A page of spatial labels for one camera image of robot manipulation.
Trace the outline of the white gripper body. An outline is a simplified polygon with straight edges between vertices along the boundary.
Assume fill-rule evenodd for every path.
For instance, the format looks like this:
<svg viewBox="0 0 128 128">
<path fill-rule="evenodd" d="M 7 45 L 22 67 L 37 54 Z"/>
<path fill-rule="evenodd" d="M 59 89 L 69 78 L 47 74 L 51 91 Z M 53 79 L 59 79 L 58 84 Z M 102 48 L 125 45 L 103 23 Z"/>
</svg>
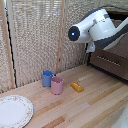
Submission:
<svg viewBox="0 0 128 128">
<path fill-rule="evenodd" d="M 90 41 L 89 43 L 86 44 L 85 52 L 86 53 L 92 53 L 94 51 L 95 51 L 95 44 L 93 41 Z"/>
</svg>

